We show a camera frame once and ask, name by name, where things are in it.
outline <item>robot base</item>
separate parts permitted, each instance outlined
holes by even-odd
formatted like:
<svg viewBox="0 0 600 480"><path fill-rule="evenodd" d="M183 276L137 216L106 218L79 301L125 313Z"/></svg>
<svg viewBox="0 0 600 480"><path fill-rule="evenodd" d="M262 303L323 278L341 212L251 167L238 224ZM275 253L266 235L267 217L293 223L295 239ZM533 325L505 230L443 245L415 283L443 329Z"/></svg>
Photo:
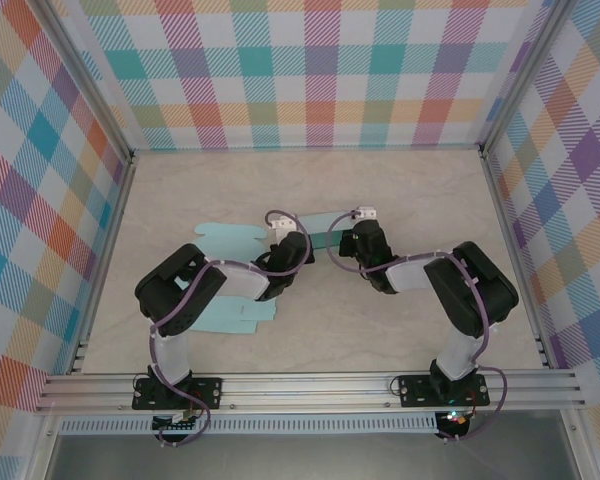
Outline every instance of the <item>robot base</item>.
<svg viewBox="0 0 600 480"><path fill-rule="evenodd" d="M435 436L443 439L449 437L455 438L456 435L464 437L469 433L469 426L471 425L471 419L467 418L462 422L458 422L457 420L451 420L446 412L436 413L436 422L440 433L436 433Z"/></svg>
<svg viewBox="0 0 600 480"><path fill-rule="evenodd" d="M449 405L484 407L489 405L489 391L484 376L472 374L467 377L466 389L460 395L445 402L431 384L430 375L400 375L397 378L400 405L402 407L440 407Z"/></svg>
<svg viewBox="0 0 600 480"><path fill-rule="evenodd" d="M133 410L198 410L186 398L172 392L149 367L148 377L138 378L133 385L134 395L131 403ZM210 410L220 408L222 396L221 378L195 378L191 372L174 385L177 389L198 398L207 404Z"/></svg>
<svg viewBox="0 0 600 480"><path fill-rule="evenodd" d="M168 416L156 416L151 421L151 430L162 430L162 439L165 442L181 442L189 436L188 433L178 433L182 430L193 430L196 426L196 421L199 417L191 417L188 420L181 420L178 423L173 422L173 417ZM156 439L160 440L160 435L154 434Z"/></svg>

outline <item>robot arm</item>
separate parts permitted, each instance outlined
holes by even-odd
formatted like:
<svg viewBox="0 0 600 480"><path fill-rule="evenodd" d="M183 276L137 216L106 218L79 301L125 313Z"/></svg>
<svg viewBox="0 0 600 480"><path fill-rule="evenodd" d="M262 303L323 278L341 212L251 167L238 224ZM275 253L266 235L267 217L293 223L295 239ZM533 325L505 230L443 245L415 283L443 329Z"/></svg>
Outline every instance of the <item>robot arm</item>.
<svg viewBox="0 0 600 480"><path fill-rule="evenodd" d="M217 296L238 296L256 301L270 300L293 283L295 274L267 276L268 272L286 272L298 265L306 253L306 239L300 232L290 232L271 252L255 260L254 269L232 262L208 267L194 295L169 322L155 333L157 365L165 379L175 385L191 376L186 331L195 323L209 302ZM140 311L157 323L174 310L185 296L186 286L209 263L193 244L180 247L145 276L137 285L135 296Z"/></svg>
<svg viewBox="0 0 600 480"><path fill-rule="evenodd" d="M449 256L467 270L491 328L504 321L518 304L518 294L511 282L473 242L459 245L451 254L434 252L400 262L375 218L361 220L346 232L339 253L356 258L362 272L390 264L386 269L367 273L373 288L380 292L396 294L428 284L433 286L454 328L445 348L431 364L431 384L445 403L463 396L470 376L477 369L475 357L481 353L484 326L476 298Z"/></svg>

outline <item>marble surface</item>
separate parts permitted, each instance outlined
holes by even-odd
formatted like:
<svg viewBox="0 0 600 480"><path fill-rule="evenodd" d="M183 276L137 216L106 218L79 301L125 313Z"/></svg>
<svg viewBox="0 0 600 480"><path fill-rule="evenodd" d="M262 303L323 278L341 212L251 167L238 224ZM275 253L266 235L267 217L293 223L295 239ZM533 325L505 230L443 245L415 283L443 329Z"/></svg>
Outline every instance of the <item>marble surface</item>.
<svg viewBox="0 0 600 480"><path fill-rule="evenodd" d="M83 372L146 370L148 323L134 287L195 238L196 225L264 225L271 208L309 214L358 205L376 207L397 254L473 240L515 280L475 151L143 154ZM279 297L275 319L260 323L256 334L190 332L194 371L428 369L452 328L433 290L384 295L338 269L324 251L316 257ZM499 327L482 363L541 367L522 304Z"/></svg>

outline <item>colorful plaid backdrop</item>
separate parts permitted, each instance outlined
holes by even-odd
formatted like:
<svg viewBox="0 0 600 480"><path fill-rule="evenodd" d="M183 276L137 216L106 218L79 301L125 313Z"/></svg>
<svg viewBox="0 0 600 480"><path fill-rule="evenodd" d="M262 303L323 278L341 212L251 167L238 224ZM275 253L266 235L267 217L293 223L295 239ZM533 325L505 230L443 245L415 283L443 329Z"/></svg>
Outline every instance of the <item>colorful plaid backdrop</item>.
<svg viewBox="0 0 600 480"><path fill-rule="evenodd" d="M491 110L489 110L487 120L484 122L484 125L480 130L480 134L478 135L477 143L484 143L487 134L489 133L489 130L491 130L491 127L493 126L493 122L495 121L496 117L498 116L498 113L500 112L500 107L511 92L513 82L518 77L520 69L527 60L527 56L531 51L531 46L533 45L533 42L535 42L540 31L542 30L542 27L544 26L549 12L551 11L551 7L555 3L555 1L556 0L543 0L542 6L540 7L540 10L536 15L536 18L533 20L533 24L531 25L531 28L529 29L529 32L527 33L527 36L524 39L524 42L522 42L522 46L520 47L518 54L516 55L516 59L511 64L511 68L507 73L507 77L505 78L504 83L500 87L498 96L493 102Z"/></svg>
<svg viewBox="0 0 600 480"><path fill-rule="evenodd" d="M543 2L54 3L131 143L174 149L474 144Z"/></svg>
<svg viewBox="0 0 600 480"><path fill-rule="evenodd" d="M581 0L491 159L561 367L600 444L600 0Z"/></svg>
<svg viewBox="0 0 600 480"><path fill-rule="evenodd" d="M1 0L0 479L70 353L122 171L25 1Z"/></svg>

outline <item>teal cloth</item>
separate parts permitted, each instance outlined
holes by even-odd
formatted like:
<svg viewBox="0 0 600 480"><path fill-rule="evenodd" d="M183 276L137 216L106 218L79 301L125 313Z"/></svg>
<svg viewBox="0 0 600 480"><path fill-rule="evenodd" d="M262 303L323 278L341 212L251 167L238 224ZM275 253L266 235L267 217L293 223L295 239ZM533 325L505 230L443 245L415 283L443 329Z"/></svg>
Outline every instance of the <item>teal cloth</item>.
<svg viewBox="0 0 600 480"><path fill-rule="evenodd" d="M212 258L248 263L265 252L260 241L266 230L255 225L202 223L195 232L203 235L194 244ZM218 333L255 333L259 321L273 320L275 299L256 302L243 297L215 297L200 315L191 330Z"/></svg>

